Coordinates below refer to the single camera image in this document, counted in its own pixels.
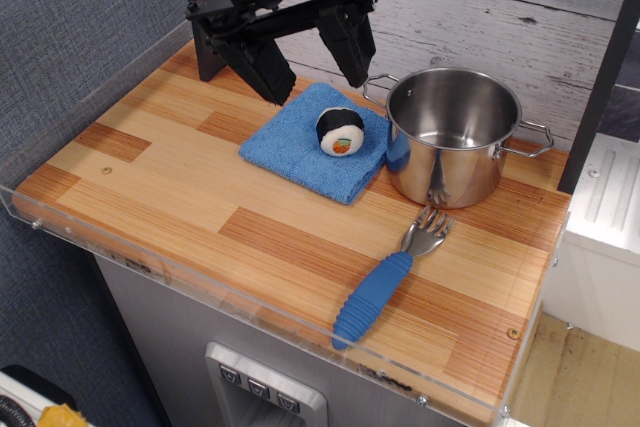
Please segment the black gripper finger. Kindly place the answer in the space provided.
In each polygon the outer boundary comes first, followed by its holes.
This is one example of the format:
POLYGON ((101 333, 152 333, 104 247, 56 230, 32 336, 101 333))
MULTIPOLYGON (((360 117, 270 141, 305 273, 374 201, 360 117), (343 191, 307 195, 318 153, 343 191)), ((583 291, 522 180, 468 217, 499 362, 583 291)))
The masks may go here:
POLYGON ((274 40, 212 39, 213 49, 264 100, 284 105, 296 75, 274 40))
POLYGON ((376 53, 368 15, 331 7, 320 11, 317 29, 349 85, 361 87, 376 53))

